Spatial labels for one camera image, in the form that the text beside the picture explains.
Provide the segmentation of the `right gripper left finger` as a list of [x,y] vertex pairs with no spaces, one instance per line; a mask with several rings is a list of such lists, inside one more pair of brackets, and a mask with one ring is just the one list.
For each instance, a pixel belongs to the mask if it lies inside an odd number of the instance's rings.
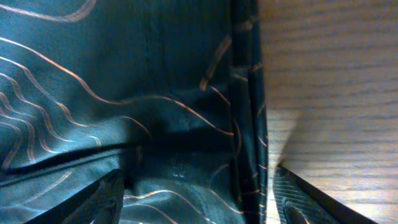
[[25,224],[118,224],[123,197],[124,176],[114,169]]

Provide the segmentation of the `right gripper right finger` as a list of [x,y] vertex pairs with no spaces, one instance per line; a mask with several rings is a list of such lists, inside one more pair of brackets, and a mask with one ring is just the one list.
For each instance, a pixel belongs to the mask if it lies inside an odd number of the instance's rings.
[[376,224],[283,166],[275,168],[273,192],[283,224]]

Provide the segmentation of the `black orange-patterned jersey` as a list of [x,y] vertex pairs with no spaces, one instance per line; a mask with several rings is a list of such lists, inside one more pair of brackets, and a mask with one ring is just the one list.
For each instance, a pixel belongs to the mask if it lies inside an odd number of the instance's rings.
[[113,170],[118,223],[264,223],[257,1],[1,1],[1,222]]

